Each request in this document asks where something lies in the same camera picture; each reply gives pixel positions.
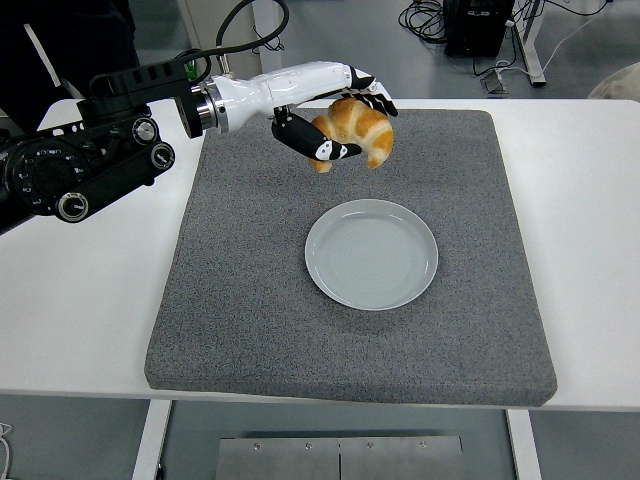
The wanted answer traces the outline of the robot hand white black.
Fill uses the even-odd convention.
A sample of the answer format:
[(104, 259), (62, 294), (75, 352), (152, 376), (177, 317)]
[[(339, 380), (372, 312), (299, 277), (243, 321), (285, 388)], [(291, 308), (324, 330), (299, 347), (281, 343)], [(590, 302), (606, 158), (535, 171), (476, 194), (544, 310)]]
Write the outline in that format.
[[(397, 109), (375, 77), (350, 65), (310, 62), (249, 80), (216, 77), (210, 87), (216, 128), (240, 129), (258, 114), (272, 120), (274, 137), (306, 156), (324, 173), (339, 159), (363, 153), (371, 169), (390, 156), (394, 132), (389, 121)], [(333, 94), (341, 97), (327, 112), (308, 121), (291, 109)]]

